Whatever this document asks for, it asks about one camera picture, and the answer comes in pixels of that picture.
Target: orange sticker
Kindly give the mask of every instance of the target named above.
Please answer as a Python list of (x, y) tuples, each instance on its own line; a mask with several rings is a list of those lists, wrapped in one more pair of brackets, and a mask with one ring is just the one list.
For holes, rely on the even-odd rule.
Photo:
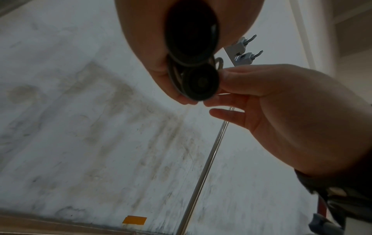
[(123, 224), (129, 224), (129, 225), (144, 225), (146, 222), (147, 217), (140, 217), (140, 216), (133, 216), (128, 215), (124, 221)]

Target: ceiling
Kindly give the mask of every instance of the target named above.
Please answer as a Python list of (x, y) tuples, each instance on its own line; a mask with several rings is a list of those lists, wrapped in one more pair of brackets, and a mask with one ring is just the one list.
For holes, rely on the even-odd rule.
[(372, 0), (332, 0), (341, 56), (372, 48)]

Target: black cylindrical object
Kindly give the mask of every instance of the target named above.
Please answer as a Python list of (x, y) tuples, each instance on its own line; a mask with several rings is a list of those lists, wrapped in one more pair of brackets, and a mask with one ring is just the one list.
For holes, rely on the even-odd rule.
[(217, 17), (204, 1), (181, 0), (170, 8), (165, 22), (169, 77), (193, 100), (208, 99), (218, 89), (213, 57), (218, 38)]

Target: black lens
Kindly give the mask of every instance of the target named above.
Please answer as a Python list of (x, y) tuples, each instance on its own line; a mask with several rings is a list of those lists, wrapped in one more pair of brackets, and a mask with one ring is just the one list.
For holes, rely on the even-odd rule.
[(201, 0), (181, 0), (170, 10), (165, 41), (171, 57), (183, 66), (202, 64), (216, 49), (218, 21), (213, 10)]
[(201, 101), (212, 97), (218, 86), (218, 72), (210, 64), (187, 69), (182, 76), (183, 92), (193, 100)]

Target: lens cap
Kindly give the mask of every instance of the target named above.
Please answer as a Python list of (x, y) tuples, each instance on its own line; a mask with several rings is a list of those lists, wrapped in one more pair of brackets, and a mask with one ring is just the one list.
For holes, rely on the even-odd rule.
[(219, 25), (213, 10), (202, 0), (181, 0), (168, 12), (165, 42), (170, 56), (190, 67), (205, 63), (217, 47)]
[(197, 101), (209, 99), (217, 92), (218, 87), (218, 72), (210, 64), (186, 68), (183, 73), (183, 93), (190, 99)]

